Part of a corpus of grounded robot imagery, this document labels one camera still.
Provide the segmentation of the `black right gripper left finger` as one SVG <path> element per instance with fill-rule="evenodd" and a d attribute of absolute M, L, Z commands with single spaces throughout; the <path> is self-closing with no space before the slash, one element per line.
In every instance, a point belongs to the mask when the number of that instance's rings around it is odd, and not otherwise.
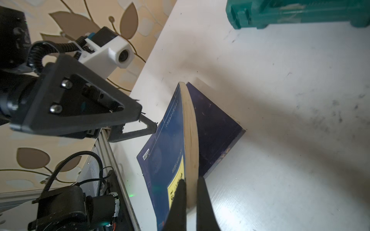
<path fill-rule="evenodd" d="M 163 231 L 185 231 L 187 226 L 187 187 L 184 180 L 180 180 L 176 188 L 172 206 L 170 208 Z"/>

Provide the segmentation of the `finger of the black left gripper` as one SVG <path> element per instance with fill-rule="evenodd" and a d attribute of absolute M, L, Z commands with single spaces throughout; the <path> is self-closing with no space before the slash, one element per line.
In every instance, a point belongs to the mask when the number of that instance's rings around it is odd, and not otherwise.
<path fill-rule="evenodd" d="M 88 131 L 139 119 L 142 106 L 69 55 L 48 63 L 39 77 L 8 75 L 12 130 L 83 137 Z"/>
<path fill-rule="evenodd" d="M 131 129 L 130 131 L 125 130 L 126 124 L 112 126 L 108 137 L 108 142 L 121 142 L 143 137 L 154 134 L 157 130 L 157 123 L 153 122 L 143 114 L 140 115 L 137 122 L 143 124 L 144 126 L 142 128 Z"/>

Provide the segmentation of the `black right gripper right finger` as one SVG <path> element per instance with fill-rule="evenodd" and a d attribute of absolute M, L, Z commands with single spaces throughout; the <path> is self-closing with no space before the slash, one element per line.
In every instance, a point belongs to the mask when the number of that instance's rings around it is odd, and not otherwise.
<path fill-rule="evenodd" d="M 197 231 L 221 231 L 215 218 L 205 179 L 199 177 L 197 184 Z"/>

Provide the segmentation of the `worn purple barcode book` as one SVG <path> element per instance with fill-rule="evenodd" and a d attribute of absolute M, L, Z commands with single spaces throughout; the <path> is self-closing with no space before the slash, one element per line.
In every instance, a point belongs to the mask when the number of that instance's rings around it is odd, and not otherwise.
<path fill-rule="evenodd" d="M 191 83 L 187 83 L 187 88 L 194 106 L 198 128 L 198 175 L 206 178 L 246 130 Z"/>

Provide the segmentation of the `navy book bottom stack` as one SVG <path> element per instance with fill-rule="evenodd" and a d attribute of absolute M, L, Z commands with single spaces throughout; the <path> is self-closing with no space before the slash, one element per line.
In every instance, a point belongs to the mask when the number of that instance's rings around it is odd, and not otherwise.
<path fill-rule="evenodd" d="M 189 89 L 179 82 L 157 131 L 137 156 L 161 231 L 180 180 L 186 183 L 186 209 L 197 202 L 199 140 Z"/>

